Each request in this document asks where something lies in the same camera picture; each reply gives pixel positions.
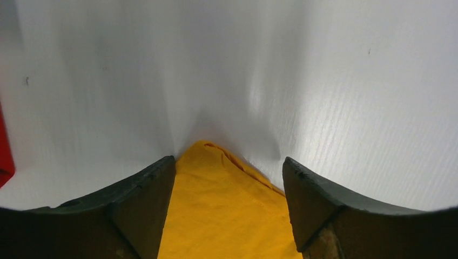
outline red object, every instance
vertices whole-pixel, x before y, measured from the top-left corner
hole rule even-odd
[[[0,187],[14,175],[16,169],[11,154],[2,107],[0,106]]]

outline yellow cloth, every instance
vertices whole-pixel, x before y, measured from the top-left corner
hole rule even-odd
[[[208,141],[177,162],[159,258],[302,258],[284,194]]]

